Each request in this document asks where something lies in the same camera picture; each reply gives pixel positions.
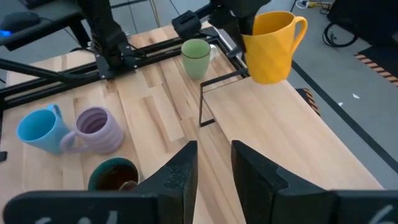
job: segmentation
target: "hazard stripe tape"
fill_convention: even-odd
[[[398,87],[398,78],[391,75],[391,73],[385,71],[384,68],[380,67],[377,63],[373,62],[372,60],[370,60],[369,58],[367,58],[365,55],[362,54],[356,54],[355,57],[358,58],[362,63],[367,65],[369,68],[373,69],[375,72],[380,74],[386,80],[388,80],[389,82]]]
[[[308,104],[316,112],[316,114],[321,116],[321,114],[319,113],[318,105],[315,103],[315,100],[313,99],[311,91],[307,88],[303,88],[303,90],[304,90],[306,96],[308,97]]]

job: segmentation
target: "yellow mug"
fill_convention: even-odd
[[[302,29],[295,38],[296,23]],[[256,16],[253,35],[243,35],[246,64],[255,82],[277,83],[290,73],[293,53],[307,31],[304,17],[290,12],[274,11]]]

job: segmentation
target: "blue mug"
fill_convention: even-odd
[[[70,130],[62,120],[59,106],[48,105],[46,109],[33,111],[24,117],[16,132],[22,142],[47,152],[61,154],[61,139]]]

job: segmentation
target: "green mug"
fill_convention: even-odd
[[[205,76],[209,63],[217,56],[217,47],[205,40],[190,39],[182,44],[181,56],[187,75],[198,80]]]

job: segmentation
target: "mug handle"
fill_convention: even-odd
[[[54,112],[56,115],[58,115],[61,119],[62,119],[62,114],[61,114],[61,110],[60,107],[56,104],[51,104],[47,106],[47,109],[49,111]]]
[[[300,33],[298,33],[298,35],[296,36],[296,39],[293,41],[292,50],[291,50],[292,53],[299,46],[300,42],[303,40],[304,35],[305,35],[305,33],[307,32],[307,29],[308,29],[308,22],[307,22],[307,20],[304,17],[302,17],[302,16],[294,17],[294,19],[293,19],[294,25],[296,26],[297,23],[299,23],[299,22],[301,22],[303,26],[301,28]]]
[[[76,131],[71,131],[67,135],[65,135],[60,142],[61,150],[63,152],[86,152],[88,151],[88,146],[82,146],[82,147],[68,147],[68,143],[72,139],[76,137],[77,133]]]
[[[210,61],[218,56],[217,47],[214,44],[210,44]]]

